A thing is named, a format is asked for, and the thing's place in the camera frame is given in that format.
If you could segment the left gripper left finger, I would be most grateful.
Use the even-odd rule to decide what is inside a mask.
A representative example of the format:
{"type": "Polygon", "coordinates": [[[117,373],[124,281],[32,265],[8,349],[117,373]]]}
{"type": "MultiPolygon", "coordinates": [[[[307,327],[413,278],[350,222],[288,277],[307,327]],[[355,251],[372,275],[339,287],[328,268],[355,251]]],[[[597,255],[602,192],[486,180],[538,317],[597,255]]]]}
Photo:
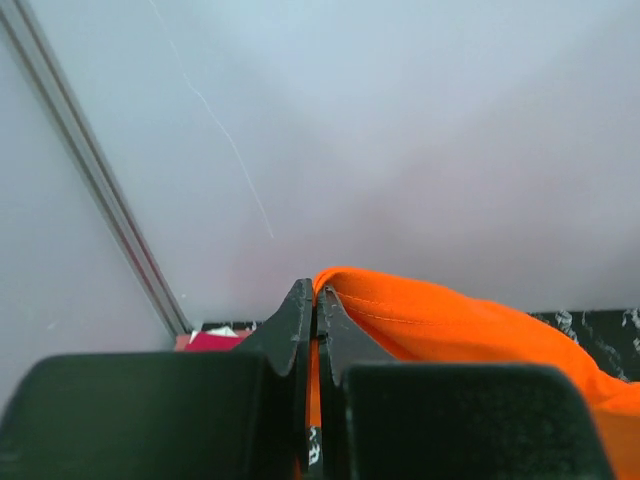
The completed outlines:
{"type": "Polygon", "coordinates": [[[308,467],[313,289],[227,352],[59,355],[1,419],[5,479],[297,479],[308,467]]]}

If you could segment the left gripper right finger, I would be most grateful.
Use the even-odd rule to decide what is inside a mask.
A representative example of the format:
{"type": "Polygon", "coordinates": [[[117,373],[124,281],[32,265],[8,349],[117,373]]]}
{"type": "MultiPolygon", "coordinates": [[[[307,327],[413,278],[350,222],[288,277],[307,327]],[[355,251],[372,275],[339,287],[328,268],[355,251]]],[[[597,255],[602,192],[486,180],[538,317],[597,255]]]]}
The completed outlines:
{"type": "Polygon", "coordinates": [[[317,297],[328,479],[610,479],[585,401],[530,364],[402,363],[317,297]]]}

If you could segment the orange t shirt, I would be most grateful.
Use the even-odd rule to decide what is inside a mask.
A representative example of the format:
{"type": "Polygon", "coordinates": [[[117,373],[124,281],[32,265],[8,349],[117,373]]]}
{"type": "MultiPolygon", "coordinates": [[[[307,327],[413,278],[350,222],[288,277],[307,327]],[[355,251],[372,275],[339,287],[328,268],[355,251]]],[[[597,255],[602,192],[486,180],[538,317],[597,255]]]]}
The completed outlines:
{"type": "Polygon", "coordinates": [[[313,280],[315,293],[326,286],[355,323],[401,361],[522,362],[559,369],[587,400],[616,477],[638,478],[638,383],[601,370],[565,334],[511,307],[406,277],[331,267],[313,280]]]}

